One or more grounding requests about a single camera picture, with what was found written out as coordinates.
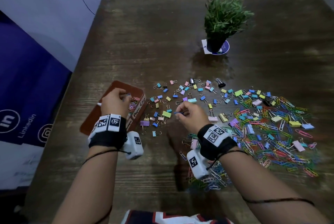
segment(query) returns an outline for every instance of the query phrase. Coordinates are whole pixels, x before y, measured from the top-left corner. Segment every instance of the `right hand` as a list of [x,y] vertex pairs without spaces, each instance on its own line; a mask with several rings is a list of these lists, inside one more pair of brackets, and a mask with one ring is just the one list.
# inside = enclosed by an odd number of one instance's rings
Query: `right hand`
[[177,107],[176,111],[177,112],[185,111],[184,115],[182,115],[181,113],[177,113],[176,118],[184,125],[184,127],[190,133],[198,134],[198,131],[204,125],[210,124],[208,115],[204,112],[204,110],[201,107],[199,107],[196,104],[183,102]]

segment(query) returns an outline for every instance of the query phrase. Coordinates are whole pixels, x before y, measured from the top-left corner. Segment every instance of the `wood grain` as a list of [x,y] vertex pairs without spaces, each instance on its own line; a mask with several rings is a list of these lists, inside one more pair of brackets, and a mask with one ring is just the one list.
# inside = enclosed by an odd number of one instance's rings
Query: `wood grain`
[[[142,88],[150,97],[161,94],[153,89],[157,82],[183,83],[189,78],[220,78],[234,90],[253,86],[309,108],[322,157],[316,168],[319,177],[279,168],[275,173],[334,219],[333,11],[322,0],[244,0],[255,13],[252,26],[228,39],[227,56],[212,56],[201,48],[205,2],[101,1],[28,191],[24,212],[31,222],[51,222],[88,151],[79,127],[113,80]],[[176,88],[170,87],[167,94]],[[218,115],[234,106],[221,104],[214,110]],[[147,108],[146,113],[154,111]],[[178,184],[180,176],[174,171],[182,176],[185,163],[171,143],[182,140],[186,132],[175,123],[170,120],[156,129],[163,133],[156,138],[152,128],[142,136],[141,158],[127,161],[120,155],[110,223],[119,223],[128,209],[226,214],[235,223],[258,223],[233,187],[197,195],[181,191],[182,181]]]

